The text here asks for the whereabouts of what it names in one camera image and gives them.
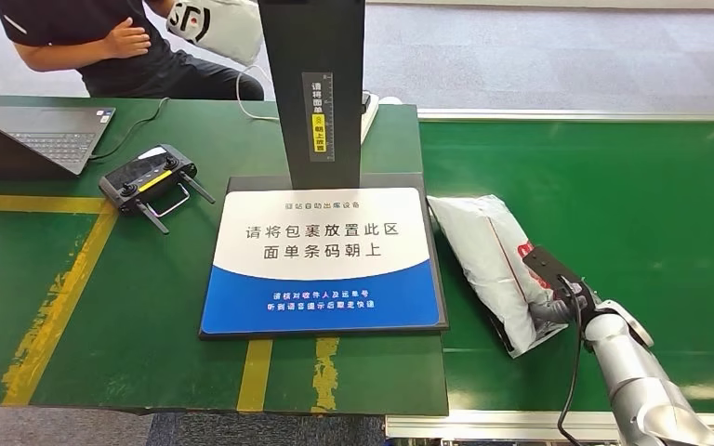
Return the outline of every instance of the plastic mailer bag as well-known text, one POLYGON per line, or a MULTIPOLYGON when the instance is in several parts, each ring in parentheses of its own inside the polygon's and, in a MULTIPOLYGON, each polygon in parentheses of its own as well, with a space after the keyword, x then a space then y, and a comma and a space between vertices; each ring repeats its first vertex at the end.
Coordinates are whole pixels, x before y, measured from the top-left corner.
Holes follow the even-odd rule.
POLYGON ((178 0, 165 21, 173 34, 243 65, 256 61, 264 33, 250 0, 178 0))
POLYGON ((430 196, 429 205, 467 281, 496 317, 495 328, 511 357, 567 327, 550 317, 553 304, 562 301, 555 302, 549 285, 523 264, 533 246, 502 200, 430 196))

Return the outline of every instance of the black t-shirt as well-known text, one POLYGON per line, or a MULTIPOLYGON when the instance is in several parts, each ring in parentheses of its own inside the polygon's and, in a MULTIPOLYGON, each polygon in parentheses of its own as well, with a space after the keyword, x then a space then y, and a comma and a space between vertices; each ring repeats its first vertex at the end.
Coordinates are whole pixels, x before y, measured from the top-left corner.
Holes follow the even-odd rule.
POLYGON ((0 0, 0 19, 12 42, 26 46, 81 45, 102 39, 126 18, 146 30, 149 52, 106 59, 79 69, 92 96, 121 96, 156 84, 174 61, 168 42, 141 0, 0 0))

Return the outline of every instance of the laptop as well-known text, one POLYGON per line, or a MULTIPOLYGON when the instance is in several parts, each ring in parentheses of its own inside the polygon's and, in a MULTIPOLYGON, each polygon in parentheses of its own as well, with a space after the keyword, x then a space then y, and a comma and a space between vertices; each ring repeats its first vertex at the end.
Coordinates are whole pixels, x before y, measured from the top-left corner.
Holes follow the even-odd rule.
POLYGON ((112 107, 0 106, 0 179, 78 177, 114 112, 112 107))

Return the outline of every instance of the yellow tape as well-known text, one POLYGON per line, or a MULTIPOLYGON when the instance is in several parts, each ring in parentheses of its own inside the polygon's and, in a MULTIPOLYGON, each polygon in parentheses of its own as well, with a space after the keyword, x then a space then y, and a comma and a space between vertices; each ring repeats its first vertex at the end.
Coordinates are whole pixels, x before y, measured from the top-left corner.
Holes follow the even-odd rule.
POLYGON ((154 179, 151 180, 150 182, 148 182, 148 183, 144 184, 143 186, 141 186, 141 187, 138 189, 138 192, 143 192, 143 191, 145 191, 146 189, 148 189, 148 188, 154 186, 155 184, 159 183, 161 179, 163 179, 163 178, 165 178, 165 177, 167 177, 167 176, 169 176, 169 175, 171 175, 171 171, 170 171, 170 170, 166 170, 166 171, 163 172, 162 174, 158 175, 157 178, 154 178, 154 179))
POLYGON ((336 409, 337 370, 332 357, 337 353, 337 337, 316 338, 316 365, 313 366, 313 388, 316 389, 316 405, 311 413, 325 413, 336 409))
POLYGON ((104 202, 103 198, 0 195, 0 211, 99 214, 104 202))
POLYGON ((104 200, 98 200, 97 214, 99 216, 75 258, 73 267, 58 275, 50 286, 47 299, 39 308, 32 327, 20 341, 12 363, 1 378, 1 382, 7 390, 2 401, 5 405, 25 405, 31 400, 61 334, 64 333, 67 322, 75 310, 78 299, 84 291, 86 282, 91 276, 99 254, 111 234, 116 222, 116 210, 104 200))
POLYGON ((271 339, 254 339, 247 343, 245 368, 239 386, 238 412, 261 412, 267 394, 267 379, 270 376, 271 339))

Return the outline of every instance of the floor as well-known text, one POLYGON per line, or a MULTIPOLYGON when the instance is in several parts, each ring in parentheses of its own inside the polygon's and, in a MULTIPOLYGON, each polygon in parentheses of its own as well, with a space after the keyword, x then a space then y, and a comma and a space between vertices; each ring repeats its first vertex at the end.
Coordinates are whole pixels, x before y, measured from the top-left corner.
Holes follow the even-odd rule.
MULTIPOLYGON (((372 5, 365 26, 364 86, 424 108, 714 112, 714 12, 372 5)), ((26 69, 0 26, 0 94, 86 92, 75 72, 26 69)), ((379 417, 0 408, 7 446, 378 445, 381 430, 379 417)))
MULTIPOLYGON (((714 12, 372 5, 364 60, 365 88, 422 108, 714 112, 714 12)), ((0 25, 0 94, 86 91, 25 68, 0 25)))

